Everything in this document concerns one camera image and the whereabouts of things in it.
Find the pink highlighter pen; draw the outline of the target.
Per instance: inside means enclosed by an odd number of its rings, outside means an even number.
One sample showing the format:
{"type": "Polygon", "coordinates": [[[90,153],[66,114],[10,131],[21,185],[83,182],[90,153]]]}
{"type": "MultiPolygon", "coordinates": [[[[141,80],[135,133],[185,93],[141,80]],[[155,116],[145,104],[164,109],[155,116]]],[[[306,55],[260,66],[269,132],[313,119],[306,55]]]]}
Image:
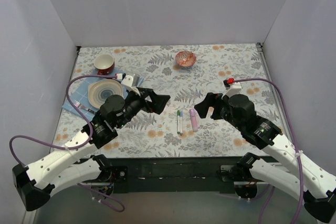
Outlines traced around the pink highlighter pen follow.
{"type": "Polygon", "coordinates": [[[189,110],[189,113],[190,113],[190,118],[191,118],[192,130],[193,132],[197,132],[198,126],[197,126],[197,119],[196,119],[196,111],[194,108],[192,108],[189,110]]]}

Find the white pen with green tip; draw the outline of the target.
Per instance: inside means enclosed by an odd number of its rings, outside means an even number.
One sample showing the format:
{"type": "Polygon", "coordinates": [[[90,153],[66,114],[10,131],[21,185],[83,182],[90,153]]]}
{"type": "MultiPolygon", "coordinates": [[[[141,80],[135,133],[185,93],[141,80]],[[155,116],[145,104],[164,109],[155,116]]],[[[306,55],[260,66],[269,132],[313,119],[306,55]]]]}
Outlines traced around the white pen with green tip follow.
{"type": "Polygon", "coordinates": [[[177,116],[177,134],[181,134],[181,129],[180,129],[180,116],[177,116]]]}

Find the white pen with blue tip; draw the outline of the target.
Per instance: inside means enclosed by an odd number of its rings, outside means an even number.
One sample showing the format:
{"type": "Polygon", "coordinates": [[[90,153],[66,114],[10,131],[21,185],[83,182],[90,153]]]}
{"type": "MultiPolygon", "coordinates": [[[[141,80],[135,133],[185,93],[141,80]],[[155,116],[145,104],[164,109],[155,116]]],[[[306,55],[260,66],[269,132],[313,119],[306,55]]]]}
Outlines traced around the white pen with blue tip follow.
{"type": "Polygon", "coordinates": [[[180,118],[180,129],[181,129],[181,134],[183,135],[183,120],[180,118]]]}

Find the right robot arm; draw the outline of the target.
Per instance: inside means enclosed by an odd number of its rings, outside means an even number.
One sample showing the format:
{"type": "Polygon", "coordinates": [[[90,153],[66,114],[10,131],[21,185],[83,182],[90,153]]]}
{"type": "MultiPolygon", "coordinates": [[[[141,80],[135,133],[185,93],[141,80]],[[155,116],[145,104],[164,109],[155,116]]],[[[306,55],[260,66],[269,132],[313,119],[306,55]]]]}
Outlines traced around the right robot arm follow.
{"type": "Polygon", "coordinates": [[[321,222],[329,223],[335,214],[335,176],[328,173],[294,144],[272,121],[259,116],[254,104],[243,94],[231,97],[208,93],[195,105],[200,118],[205,118],[213,107],[213,120],[225,120],[240,131],[251,145],[275,158],[289,173],[276,170],[261,160],[238,166],[238,176],[248,181],[253,177],[263,180],[291,194],[303,198],[306,211],[321,222]]]}

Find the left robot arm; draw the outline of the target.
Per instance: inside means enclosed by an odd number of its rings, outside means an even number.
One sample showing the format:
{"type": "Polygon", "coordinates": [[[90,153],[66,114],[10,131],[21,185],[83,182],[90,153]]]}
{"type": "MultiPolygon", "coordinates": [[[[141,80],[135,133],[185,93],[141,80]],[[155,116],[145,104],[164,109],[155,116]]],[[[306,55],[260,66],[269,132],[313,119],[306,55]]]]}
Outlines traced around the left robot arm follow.
{"type": "Polygon", "coordinates": [[[169,99],[169,95],[159,95],[148,88],[129,91],[126,98],[113,94],[71,140],[33,163],[14,166],[14,185],[25,209],[40,208],[54,194],[74,184],[94,179],[108,181],[112,170],[101,158],[92,157],[83,163],[80,159],[116,138],[117,129],[123,128],[138,112],[161,114],[169,99]]]}

